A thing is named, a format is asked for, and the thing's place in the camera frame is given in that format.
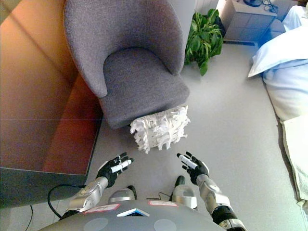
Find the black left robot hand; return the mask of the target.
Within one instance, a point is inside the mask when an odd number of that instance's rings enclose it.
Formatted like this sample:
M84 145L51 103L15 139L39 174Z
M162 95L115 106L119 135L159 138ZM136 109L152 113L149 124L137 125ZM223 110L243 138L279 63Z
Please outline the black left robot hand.
M110 188L114 185L117 177L125 170L128 169L128 166L134 162L133 158L129 158L127 153L124 152L114 159L106 161L101 165L98 170L96 178L105 177L108 180L108 185L106 188Z

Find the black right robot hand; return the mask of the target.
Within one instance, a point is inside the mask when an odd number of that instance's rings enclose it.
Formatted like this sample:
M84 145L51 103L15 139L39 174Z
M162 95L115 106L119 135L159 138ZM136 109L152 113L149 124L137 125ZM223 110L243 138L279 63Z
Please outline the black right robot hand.
M206 164L197 159L194 155L190 152L186 151L185 155L177 153L177 157L183 163L182 168L189 174L191 182L194 185L197 184L197 177L199 175L207 175L209 174L209 169Z

